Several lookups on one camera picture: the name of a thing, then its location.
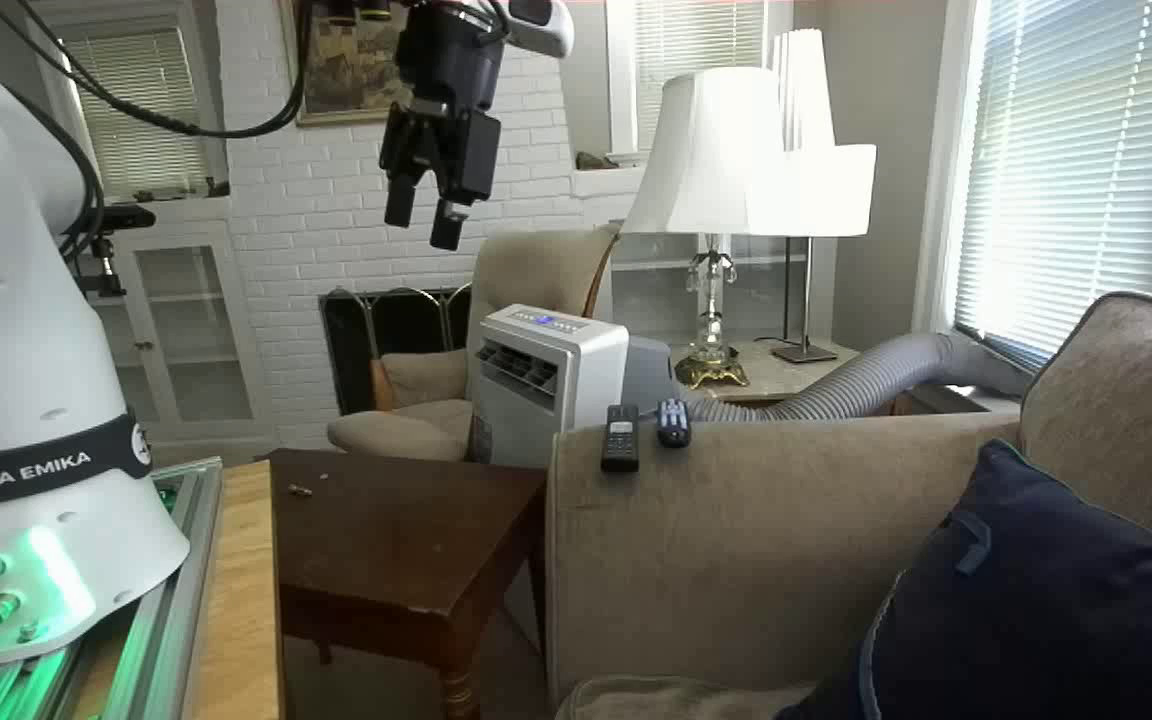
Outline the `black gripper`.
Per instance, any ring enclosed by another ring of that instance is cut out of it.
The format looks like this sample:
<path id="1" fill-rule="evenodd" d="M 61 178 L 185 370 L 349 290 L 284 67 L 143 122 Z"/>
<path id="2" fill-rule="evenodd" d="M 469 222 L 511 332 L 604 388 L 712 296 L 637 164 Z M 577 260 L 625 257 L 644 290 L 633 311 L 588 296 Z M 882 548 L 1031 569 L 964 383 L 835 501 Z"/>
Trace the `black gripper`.
<path id="1" fill-rule="evenodd" d="M 493 116 L 506 28 L 464 0 L 409 10 L 396 67 L 409 101 L 387 113 L 381 170 L 387 174 L 383 224 L 409 227 L 417 186 L 436 174 L 432 244 L 459 249 L 473 200 L 493 196 L 500 122 Z"/>

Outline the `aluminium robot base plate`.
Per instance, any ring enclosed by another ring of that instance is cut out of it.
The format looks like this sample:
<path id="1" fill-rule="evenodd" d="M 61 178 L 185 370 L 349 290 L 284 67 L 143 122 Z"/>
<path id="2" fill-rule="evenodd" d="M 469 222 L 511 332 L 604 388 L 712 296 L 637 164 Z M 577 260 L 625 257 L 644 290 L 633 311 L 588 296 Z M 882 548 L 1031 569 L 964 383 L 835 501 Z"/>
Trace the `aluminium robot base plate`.
<path id="1" fill-rule="evenodd" d="M 0 664 L 0 720 L 182 720 L 191 693 L 214 548 L 219 542 L 226 466 L 187 461 L 152 473 L 161 501 L 191 542 L 187 560 L 150 598 L 81 641 Z"/>

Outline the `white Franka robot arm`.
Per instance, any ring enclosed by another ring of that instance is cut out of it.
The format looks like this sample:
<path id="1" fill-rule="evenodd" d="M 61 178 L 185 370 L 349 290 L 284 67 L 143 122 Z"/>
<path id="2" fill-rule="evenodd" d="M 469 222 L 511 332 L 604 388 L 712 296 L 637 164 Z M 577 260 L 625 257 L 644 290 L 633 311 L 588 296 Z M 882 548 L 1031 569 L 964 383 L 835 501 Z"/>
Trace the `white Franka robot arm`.
<path id="1" fill-rule="evenodd" d="M 383 215 L 441 194 L 432 240 L 453 249 L 493 194 L 500 58 L 569 58 L 565 0 L 405 6 L 409 98 L 383 126 Z M 0 85 L 0 664 L 56 654 L 161 589 L 187 537 L 152 486 L 143 423 L 117 381 L 104 323 L 66 265 L 86 178 L 66 140 Z"/>

